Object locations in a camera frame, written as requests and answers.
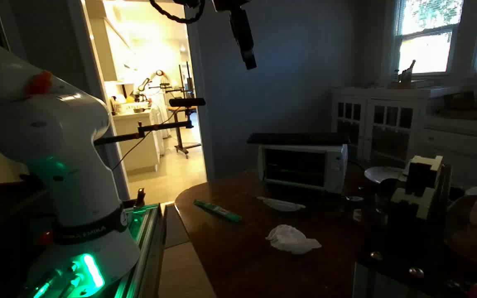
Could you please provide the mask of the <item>green roller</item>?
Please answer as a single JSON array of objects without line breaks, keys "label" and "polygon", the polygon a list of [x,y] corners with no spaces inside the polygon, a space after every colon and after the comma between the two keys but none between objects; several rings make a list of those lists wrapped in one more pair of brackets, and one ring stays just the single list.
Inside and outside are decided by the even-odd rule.
[{"label": "green roller", "polygon": [[237,215],[236,213],[228,211],[227,209],[224,209],[221,206],[218,206],[209,202],[203,202],[201,200],[194,200],[193,203],[195,206],[200,207],[203,210],[210,212],[214,215],[218,215],[219,217],[224,218],[230,222],[240,223],[243,221],[243,218],[240,215]]}]

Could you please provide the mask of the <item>background white robot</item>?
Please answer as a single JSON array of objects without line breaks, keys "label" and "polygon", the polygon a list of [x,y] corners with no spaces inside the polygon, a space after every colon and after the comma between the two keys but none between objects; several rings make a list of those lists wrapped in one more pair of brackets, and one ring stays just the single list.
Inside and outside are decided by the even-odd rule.
[{"label": "background white robot", "polygon": [[168,75],[163,70],[156,70],[149,77],[146,77],[146,79],[144,79],[144,81],[140,85],[138,85],[138,87],[134,88],[134,93],[144,92],[144,90],[147,89],[147,86],[150,85],[157,76],[160,77],[159,85],[150,87],[150,89],[159,88],[161,90],[164,90],[168,86],[170,86],[170,78],[168,77]]}]

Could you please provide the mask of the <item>black baking tray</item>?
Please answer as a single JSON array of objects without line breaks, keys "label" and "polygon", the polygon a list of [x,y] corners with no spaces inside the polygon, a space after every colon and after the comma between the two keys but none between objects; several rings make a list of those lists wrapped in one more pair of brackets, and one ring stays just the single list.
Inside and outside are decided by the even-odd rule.
[{"label": "black baking tray", "polygon": [[246,143],[282,146],[337,147],[350,144],[350,137],[340,133],[253,133]]}]

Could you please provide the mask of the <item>white kitchen counter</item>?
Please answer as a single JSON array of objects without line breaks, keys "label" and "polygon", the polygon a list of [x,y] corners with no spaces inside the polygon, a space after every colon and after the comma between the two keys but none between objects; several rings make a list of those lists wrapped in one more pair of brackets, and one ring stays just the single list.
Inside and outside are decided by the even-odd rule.
[{"label": "white kitchen counter", "polygon": [[[124,113],[112,117],[117,135],[137,132],[138,124],[144,126],[158,124],[155,121],[153,110],[141,113]],[[157,172],[160,163],[159,138],[157,132],[147,132],[145,138],[119,142],[123,166],[127,174],[145,171]]]}]

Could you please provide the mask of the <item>white toaster oven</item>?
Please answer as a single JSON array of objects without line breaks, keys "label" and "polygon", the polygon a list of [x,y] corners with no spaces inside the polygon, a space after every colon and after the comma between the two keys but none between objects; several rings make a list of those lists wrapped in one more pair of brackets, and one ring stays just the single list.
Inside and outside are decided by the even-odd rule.
[{"label": "white toaster oven", "polygon": [[258,174],[271,184],[342,194],[348,146],[260,145]]}]

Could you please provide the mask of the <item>bottles on wooden tray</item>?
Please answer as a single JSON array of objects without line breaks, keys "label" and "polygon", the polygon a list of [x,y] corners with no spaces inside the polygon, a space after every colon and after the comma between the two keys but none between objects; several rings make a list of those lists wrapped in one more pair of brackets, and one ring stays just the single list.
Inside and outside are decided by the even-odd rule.
[{"label": "bottles on wooden tray", "polygon": [[432,80],[428,80],[428,79],[414,80],[413,79],[413,68],[415,64],[416,64],[416,59],[413,59],[409,68],[403,70],[402,73],[397,76],[396,81],[390,82],[388,85],[388,88],[389,89],[418,89],[418,88],[431,86],[433,84]]}]

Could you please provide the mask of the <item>white glass-door cabinet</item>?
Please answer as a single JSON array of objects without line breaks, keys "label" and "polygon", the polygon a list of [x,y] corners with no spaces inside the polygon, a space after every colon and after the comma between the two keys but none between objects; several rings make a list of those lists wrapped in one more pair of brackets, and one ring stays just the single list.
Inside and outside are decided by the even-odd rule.
[{"label": "white glass-door cabinet", "polygon": [[459,87],[343,87],[331,93],[331,130],[349,137],[349,157],[367,166],[405,166],[426,119]]}]

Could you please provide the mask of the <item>window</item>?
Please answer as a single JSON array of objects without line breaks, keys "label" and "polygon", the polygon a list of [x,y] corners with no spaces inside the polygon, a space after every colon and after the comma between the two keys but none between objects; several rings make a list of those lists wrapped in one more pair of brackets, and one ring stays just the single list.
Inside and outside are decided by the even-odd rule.
[{"label": "window", "polygon": [[396,0],[391,64],[415,75],[444,74],[464,0]]}]

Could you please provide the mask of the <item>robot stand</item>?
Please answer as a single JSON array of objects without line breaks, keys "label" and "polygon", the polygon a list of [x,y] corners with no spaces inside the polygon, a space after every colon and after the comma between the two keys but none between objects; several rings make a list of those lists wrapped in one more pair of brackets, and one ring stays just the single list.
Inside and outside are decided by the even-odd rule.
[{"label": "robot stand", "polygon": [[159,205],[130,210],[129,230],[140,248],[134,268],[101,289],[85,273],[28,288],[28,270],[51,244],[54,212],[39,183],[0,183],[0,298],[158,298],[166,236],[166,211]]}]

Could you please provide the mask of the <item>white crumpled cloth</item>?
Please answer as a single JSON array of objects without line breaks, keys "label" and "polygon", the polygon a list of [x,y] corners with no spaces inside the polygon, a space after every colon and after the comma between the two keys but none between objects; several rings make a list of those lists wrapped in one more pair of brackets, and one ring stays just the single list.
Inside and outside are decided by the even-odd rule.
[{"label": "white crumpled cloth", "polygon": [[308,238],[303,232],[290,225],[278,225],[265,237],[271,247],[289,252],[294,255],[303,255],[322,245],[316,239]]}]

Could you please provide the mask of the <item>white and black block toy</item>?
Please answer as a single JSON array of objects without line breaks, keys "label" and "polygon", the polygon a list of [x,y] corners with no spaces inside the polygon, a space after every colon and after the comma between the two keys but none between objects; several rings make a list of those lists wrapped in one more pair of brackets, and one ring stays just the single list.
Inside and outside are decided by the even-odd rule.
[{"label": "white and black block toy", "polygon": [[400,219],[428,220],[443,166],[443,155],[434,158],[415,155],[409,162],[405,180],[393,187],[388,213]]}]

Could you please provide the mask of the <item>wooden bowl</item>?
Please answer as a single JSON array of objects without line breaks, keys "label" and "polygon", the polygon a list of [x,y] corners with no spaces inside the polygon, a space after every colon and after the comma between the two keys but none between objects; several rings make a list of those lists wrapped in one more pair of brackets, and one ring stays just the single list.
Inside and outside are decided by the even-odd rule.
[{"label": "wooden bowl", "polygon": [[477,264],[477,227],[470,213],[477,195],[465,195],[449,206],[445,224],[445,243],[463,258]]}]

